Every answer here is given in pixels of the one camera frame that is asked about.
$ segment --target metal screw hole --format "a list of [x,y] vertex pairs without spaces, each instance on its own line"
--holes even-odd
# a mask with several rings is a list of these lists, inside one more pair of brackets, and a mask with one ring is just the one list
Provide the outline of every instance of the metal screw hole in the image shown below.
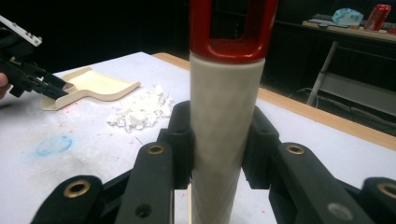
[[140,218],[149,217],[149,215],[151,214],[151,206],[145,203],[140,204],[134,211],[134,214]]
[[85,194],[90,189],[90,187],[91,183],[87,180],[76,180],[67,185],[67,187],[64,189],[64,197],[77,198],[78,196]]
[[330,213],[341,220],[349,221],[353,219],[352,212],[340,203],[329,203],[327,208],[329,209]]
[[377,185],[379,190],[390,198],[396,199],[396,185],[392,183],[379,183]]
[[165,148],[163,146],[152,146],[148,149],[149,154],[161,154],[165,151]]
[[289,153],[296,154],[296,155],[301,155],[301,154],[305,153],[304,149],[301,147],[298,147],[298,146],[288,146],[287,150]]

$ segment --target beige tray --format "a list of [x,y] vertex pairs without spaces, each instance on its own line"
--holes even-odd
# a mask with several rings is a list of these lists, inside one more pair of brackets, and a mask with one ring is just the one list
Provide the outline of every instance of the beige tray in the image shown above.
[[86,67],[62,77],[67,82],[68,94],[53,100],[49,97],[41,99],[43,110],[59,110],[83,97],[93,97],[101,101],[115,101],[140,86],[140,82],[127,82],[109,77]]

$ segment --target robotic hand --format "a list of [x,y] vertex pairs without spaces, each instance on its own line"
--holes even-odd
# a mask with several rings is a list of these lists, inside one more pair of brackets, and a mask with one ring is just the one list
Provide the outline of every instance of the robotic hand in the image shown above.
[[0,26],[0,72],[13,86],[10,93],[20,97],[24,91],[36,91],[54,100],[65,96],[65,81],[25,59],[42,43],[41,38],[2,16],[0,22],[6,26]]

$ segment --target wooden table edge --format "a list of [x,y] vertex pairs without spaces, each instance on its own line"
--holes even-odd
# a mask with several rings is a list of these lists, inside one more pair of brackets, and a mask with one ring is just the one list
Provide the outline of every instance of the wooden table edge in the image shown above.
[[[153,54],[153,56],[180,68],[190,70],[190,62],[180,59],[174,55],[160,52]],[[390,134],[381,133],[380,131],[368,128],[348,119],[340,118],[326,111],[316,109],[310,105],[305,105],[291,100],[285,96],[263,88],[259,88],[258,98],[341,132],[349,133],[353,136],[359,137],[360,139],[396,151],[396,137]]]

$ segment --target dark background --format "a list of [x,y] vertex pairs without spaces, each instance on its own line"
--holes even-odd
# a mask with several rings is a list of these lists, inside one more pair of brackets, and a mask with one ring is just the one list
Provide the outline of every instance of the dark background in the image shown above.
[[[247,1],[212,1],[213,37],[244,33]],[[342,7],[358,10],[367,20],[378,3],[392,5],[387,21],[396,22],[396,0],[279,0],[262,81],[285,94],[312,87],[332,43],[280,22],[300,25]],[[43,38],[31,58],[53,73],[138,51],[189,55],[189,0],[14,0],[2,1],[0,15]],[[396,91],[394,46],[341,40],[340,47],[330,72]]]

